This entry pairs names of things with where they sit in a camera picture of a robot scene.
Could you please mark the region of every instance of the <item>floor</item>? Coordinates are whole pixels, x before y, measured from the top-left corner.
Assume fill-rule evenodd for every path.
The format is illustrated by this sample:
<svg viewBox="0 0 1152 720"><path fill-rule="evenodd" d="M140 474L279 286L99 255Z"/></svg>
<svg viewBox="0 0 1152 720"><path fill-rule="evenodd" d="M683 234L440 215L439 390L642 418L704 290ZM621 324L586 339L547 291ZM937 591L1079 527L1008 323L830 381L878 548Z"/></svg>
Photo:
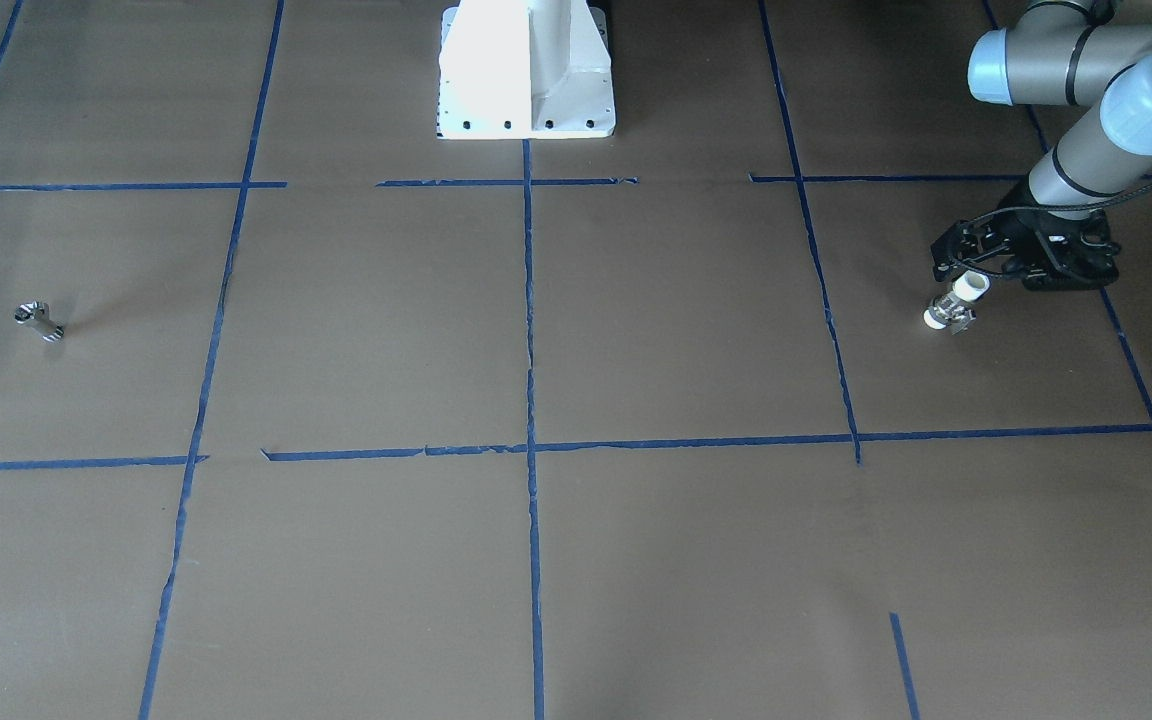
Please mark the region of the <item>floor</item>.
<svg viewBox="0 0 1152 720"><path fill-rule="evenodd" d="M919 319L1023 1L621 1L559 143L448 3L0 0L0 719L1152 717L1152 195Z"/></svg>

